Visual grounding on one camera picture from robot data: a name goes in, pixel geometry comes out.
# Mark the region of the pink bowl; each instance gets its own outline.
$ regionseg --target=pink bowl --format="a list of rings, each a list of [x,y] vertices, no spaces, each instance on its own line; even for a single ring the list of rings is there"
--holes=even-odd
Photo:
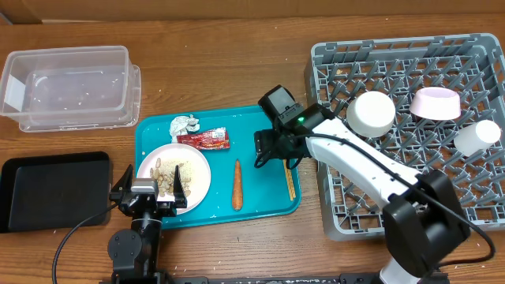
[[[418,117],[432,120],[459,118],[461,115],[459,95],[447,88],[422,88],[413,97],[410,112]]]

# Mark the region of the gray dish rack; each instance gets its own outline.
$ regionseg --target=gray dish rack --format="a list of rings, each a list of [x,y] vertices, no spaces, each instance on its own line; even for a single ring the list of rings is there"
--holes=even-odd
[[[452,140],[462,127],[489,119],[505,128],[505,59],[491,34],[318,43],[305,70],[309,104],[320,103],[346,123],[346,108],[368,91],[388,94],[397,114],[379,138],[362,137],[392,159],[421,172],[439,169],[454,182],[466,217],[485,230],[505,228],[505,135],[470,157]],[[409,106],[425,87],[455,90],[462,115],[452,121],[414,117]],[[336,241],[383,235],[379,208],[337,170],[319,163],[317,181],[326,235]]]

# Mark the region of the clear plastic container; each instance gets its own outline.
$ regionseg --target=clear plastic container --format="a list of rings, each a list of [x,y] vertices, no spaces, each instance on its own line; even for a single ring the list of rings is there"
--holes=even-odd
[[[0,115],[24,132],[133,126],[140,69],[126,47],[15,51],[0,80]]]

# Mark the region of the snack wrapper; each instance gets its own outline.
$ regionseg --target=snack wrapper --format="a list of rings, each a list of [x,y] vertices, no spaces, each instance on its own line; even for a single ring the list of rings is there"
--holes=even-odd
[[[177,142],[193,146],[198,150],[223,150],[230,148],[230,138],[224,127],[198,134],[180,135],[177,136]]]

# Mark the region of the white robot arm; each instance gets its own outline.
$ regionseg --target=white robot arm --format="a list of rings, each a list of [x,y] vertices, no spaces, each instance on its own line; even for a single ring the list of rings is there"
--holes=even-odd
[[[374,284],[418,283],[468,238],[471,226],[484,236],[465,219],[445,174],[420,174],[389,159],[355,136],[328,109],[314,104],[304,110],[280,85],[258,104],[273,127],[254,134],[255,167],[269,159],[299,162],[312,157],[349,178],[382,209],[387,248],[393,259]],[[417,212],[417,204],[428,209]],[[488,243],[492,256],[494,247]]]
[[[386,155],[378,152],[349,131],[338,118],[327,119],[312,131],[346,139],[373,155],[374,158],[390,167],[411,184],[417,182],[416,175],[419,174],[417,170],[389,159]],[[387,198],[391,194],[401,195],[408,189],[399,181],[391,179],[391,176],[385,174],[375,163],[345,144],[319,137],[308,137],[306,143],[309,153],[314,159],[326,163],[349,178],[381,209],[389,204]],[[392,258],[389,264],[380,271],[380,280],[384,284],[416,284],[420,279],[409,274]]]

